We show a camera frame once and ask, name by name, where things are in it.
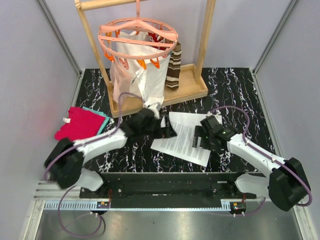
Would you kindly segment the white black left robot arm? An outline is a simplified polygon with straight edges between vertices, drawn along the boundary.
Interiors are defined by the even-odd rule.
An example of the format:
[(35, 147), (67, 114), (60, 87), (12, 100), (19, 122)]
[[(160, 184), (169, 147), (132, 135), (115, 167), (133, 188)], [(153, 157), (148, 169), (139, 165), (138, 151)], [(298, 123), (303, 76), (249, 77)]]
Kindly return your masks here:
[(44, 162), (44, 177), (52, 177), (61, 189), (81, 187), (103, 198), (108, 193), (107, 184), (98, 172), (86, 169), (84, 164), (103, 153), (121, 149), (128, 140), (140, 136), (170, 139), (177, 133), (167, 114), (143, 108), (103, 134), (75, 141), (61, 139)]

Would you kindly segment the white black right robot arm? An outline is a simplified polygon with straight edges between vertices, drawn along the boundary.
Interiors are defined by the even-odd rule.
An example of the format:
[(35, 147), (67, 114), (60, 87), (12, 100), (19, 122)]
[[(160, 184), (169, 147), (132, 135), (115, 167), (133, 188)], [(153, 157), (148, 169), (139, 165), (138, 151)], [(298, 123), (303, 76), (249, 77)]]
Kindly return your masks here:
[(292, 157), (285, 159), (250, 142), (233, 127), (223, 127), (214, 115), (207, 116), (194, 128), (192, 146), (212, 152), (228, 151), (258, 169), (263, 176), (244, 173), (227, 185), (228, 195), (239, 198), (244, 193), (268, 197), (282, 211), (303, 206), (308, 197), (312, 202), (311, 187), (303, 166)]

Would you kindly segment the white printed text sheet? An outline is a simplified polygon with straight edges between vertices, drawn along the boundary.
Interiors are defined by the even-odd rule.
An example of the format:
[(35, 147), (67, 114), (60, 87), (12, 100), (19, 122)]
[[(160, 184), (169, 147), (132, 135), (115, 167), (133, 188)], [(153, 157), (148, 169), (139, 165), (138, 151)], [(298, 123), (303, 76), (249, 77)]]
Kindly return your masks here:
[(206, 167), (211, 152), (200, 147), (192, 147), (196, 125), (182, 125), (175, 122), (171, 122), (171, 125), (177, 133), (177, 136), (172, 138), (155, 139), (150, 148), (199, 166)]

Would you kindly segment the white signature form sheet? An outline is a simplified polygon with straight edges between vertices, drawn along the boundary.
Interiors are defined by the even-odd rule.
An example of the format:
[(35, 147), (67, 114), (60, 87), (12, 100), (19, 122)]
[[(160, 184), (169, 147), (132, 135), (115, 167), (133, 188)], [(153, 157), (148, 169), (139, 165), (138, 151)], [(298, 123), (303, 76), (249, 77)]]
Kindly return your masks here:
[(188, 112), (169, 112), (169, 119), (172, 123), (181, 124), (184, 126), (197, 126), (207, 117), (206, 114), (188, 113)]

